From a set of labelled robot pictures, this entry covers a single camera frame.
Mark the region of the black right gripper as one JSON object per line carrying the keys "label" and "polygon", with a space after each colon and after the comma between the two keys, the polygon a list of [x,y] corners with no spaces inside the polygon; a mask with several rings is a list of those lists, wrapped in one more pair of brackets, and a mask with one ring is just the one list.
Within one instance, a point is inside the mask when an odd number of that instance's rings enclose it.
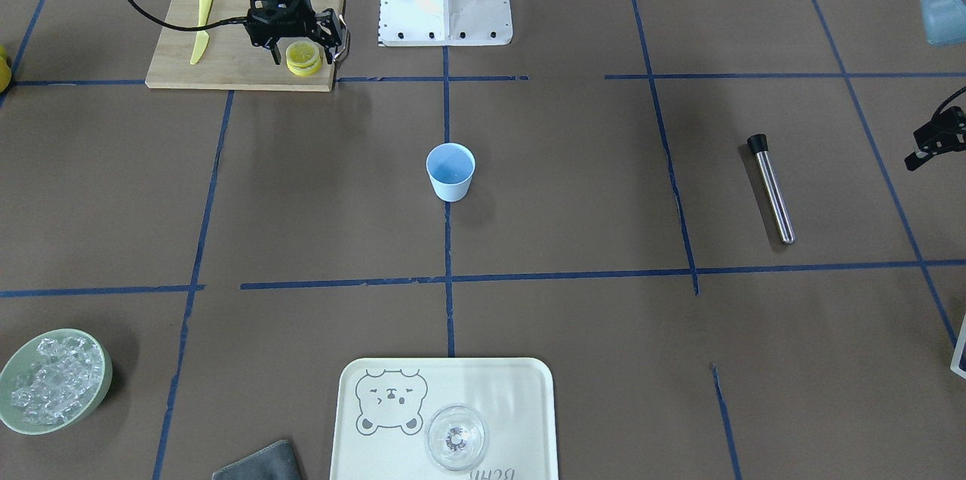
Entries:
{"label": "black right gripper", "polygon": [[245,32],[253,47],[266,49],[281,64],[278,41],[307,38],[325,50],[328,64],[341,63],[348,54],[348,26],[334,9],[314,12],[310,0],[249,0]]}

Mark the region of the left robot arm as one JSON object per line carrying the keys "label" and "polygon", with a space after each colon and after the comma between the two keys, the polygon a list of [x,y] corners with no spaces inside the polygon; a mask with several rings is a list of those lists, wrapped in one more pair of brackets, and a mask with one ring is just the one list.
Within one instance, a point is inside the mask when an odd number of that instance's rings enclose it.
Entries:
{"label": "left robot arm", "polygon": [[[920,0],[922,26],[934,47],[965,43],[965,0]],[[965,149],[965,112],[953,104],[964,95],[959,88],[944,99],[924,125],[915,130],[915,150],[904,159],[908,171],[917,171],[931,159]]]}

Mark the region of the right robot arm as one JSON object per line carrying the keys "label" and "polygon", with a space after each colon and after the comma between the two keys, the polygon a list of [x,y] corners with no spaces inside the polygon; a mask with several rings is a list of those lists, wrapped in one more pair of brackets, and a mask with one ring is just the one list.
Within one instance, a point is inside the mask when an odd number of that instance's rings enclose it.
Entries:
{"label": "right robot arm", "polygon": [[283,38],[307,38],[323,49],[325,62],[339,63],[349,49],[349,32],[341,13],[332,8],[315,10],[311,0],[249,0],[245,27],[254,47],[268,50],[276,64]]}

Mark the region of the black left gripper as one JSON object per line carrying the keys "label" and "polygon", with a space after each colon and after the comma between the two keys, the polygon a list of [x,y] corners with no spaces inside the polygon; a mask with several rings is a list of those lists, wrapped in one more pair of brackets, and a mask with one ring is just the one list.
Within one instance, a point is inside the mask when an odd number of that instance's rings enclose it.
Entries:
{"label": "black left gripper", "polygon": [[935,113],[914,131],[915,150],[904,159],[908,171],[917,171],[932,158],[965,150],[965,112],[961,106],[950,106]]}

